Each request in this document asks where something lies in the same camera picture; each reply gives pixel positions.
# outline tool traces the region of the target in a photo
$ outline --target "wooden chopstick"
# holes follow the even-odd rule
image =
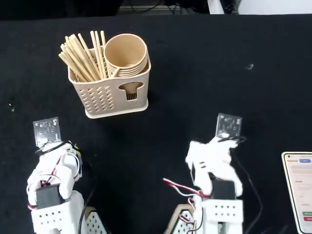
[[[98,80],[97,75],[96,75],[95,71],[93,70],[92,64],[91,64],[90,60],[88,59],[87,54],[85,53],[85,51],[81,47],[81,45],[80,45],[78,39],[76,38],[76,36],[75,35],[71,35],[70,36],[70,40],[72,41],[73,48],[79,54],[79,56],[80,56],[80,58],[82,60],[82,64],[84,64],[85,68],[87,69],[87,71],[91,75],[92,80],[93,81]]]
[[[102,45],[103,45],[104,70],[105,70],[105,74],[106,74],[106,72],[107,72],[107,78],[108,78],[108,77],[109,77],[109,72],[107,71],[107,65],[106,65],[106,61],[105,61],[105,57],[104,57],[104,49],[105,49],[105,45],[106,45],[106,40],[105,40],[104,31],[100,31],[100,34],[101,34]]]
[[[87,70],[84,68],[84,66],[82,65],[81,62],[78,61],[78,59],[74,56],[74,54],[68,49],[68,47],[66,46],[61,46],[61,49],[66,52],[70,58],[75,62],[75,64],[77,65],[77,67],[79,68],[79,70],[82,71],[82,74],[84,75],[84,77],[88,80],[88,82],[92,82],[93,79],[90,76],[90,74],[87,72]]]
[[[83,77],[76,65],[66,57],[66,54],[64,52],[61,52],[58,56],[78,76],[79,79],[81,79],[83,82],[87,82],[87,80]]]
[[[102,65],[101,65],[101,62],[100,62],[99,54],[98,54],[97,41],[96,41],[96,38],[95,38],[95,35],[94,35],[94,31],[91,31],[90,35],[91,35],[94,51],[95,51],[95,54],[96,54],[96,57],[97,57],[97,65],[98,65],[98,69],[99,69],[99,72],[100,72],[100,75],[101,75],[101,79],[104,79],[103,69],[102,69]]]
[[[89,57],[89,60],[90,60],[91,63],[92,63],[92,66],[93,66],[94,70],[95,70],[96,73],[97,73],[97,79],[100,80],[100,79],[101,79],[101,75],[100,75],[100,73],[99,73],[99,69],[98,69],[98,67],[97,67],[97,65],[96,65],[96,63],[95,63],[95,61],[94,61],[93,56],[91,55],[91,53],[90,53],[90,51],[89,51],[89,48],[88,48],[87,44],[84,42],[84,39],[83,39],[83,37],[81,36],[80,33],[78,33],[78,37],[79,37],[79,39],[80,39],[80,42],[81,42],[81,44],[82,44],[82,46],[83,46],[85,52],[87,53],[87,55],[88,55],[88,57]]]
[[[62,52],[58,55],[62,61],[76,74],[78,82],[93,82],[117,75],[119,69],[113,72],[107,71],[104,56],[104,46],[106,45],[104,31],[91,31],[91,39],[94,47],[93,56],[85,43],[81,34],[72,34],[65,37],[65,42],[60,47]]]
[[[96,35],[97,50],[99,54],[99,61],[101,62],[102,73],[103,73],[104,79],[106,79],[107,77],[106,77],[106,71],[105,71],[105,66],[104,66],[104,61],[103,61],[102,48],[101,48],[101,44],[99,43],[99,37],[98,37],[97,31],[95,31],[95,35]]]

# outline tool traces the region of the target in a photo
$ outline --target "metal bracket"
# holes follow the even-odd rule
[[[36,145],[41,148],[47,143],[61,141],[59,118],[47,118],[33,122]]]
[[[220,138],[239,137],[242,125],[242,117],[219,113],[215,136]]]

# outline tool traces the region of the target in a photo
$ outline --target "black table surface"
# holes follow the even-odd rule
[[[186,202],[162,178],[191,185],[189,142],[208,142],[222,112],[243,117],[248,140],[235,152],[264,205],[251,233],[295,233],[281,153],[312,149],[311,21],[311,15],[195,15],[0,22],[2,232],[33,233],[25,191],[38,162],[33,121],[59,117],[62,138],[92,162],[100,181],[90,205],[113,234],[161,234],[176,205]],[[87,118],[58,53],[65,35],[81,32],[90,43],[90,30],[146,41],[152,63],[146,111]],[[259,205],[233,165],[244,186],[246,228]],[[90,184],[87,176],[76,184],[85,198]]]

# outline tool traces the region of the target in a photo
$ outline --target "stack of paper cups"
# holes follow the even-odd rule
[[[142,38],[134,34],[120,34],[106,43],[104,57],[111,74],[119,68],[117,77],[133,77],[146,67],[148,51]]]

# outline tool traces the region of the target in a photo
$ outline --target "beige plastic basket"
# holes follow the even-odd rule
[[[87,117],[102,118],[146,110],[150,70],[151,62],[148,58],[143,72],[133,77],[115,77],[81,83],[75,81],[76,75],[68,68],[68,79],[75,87]]]

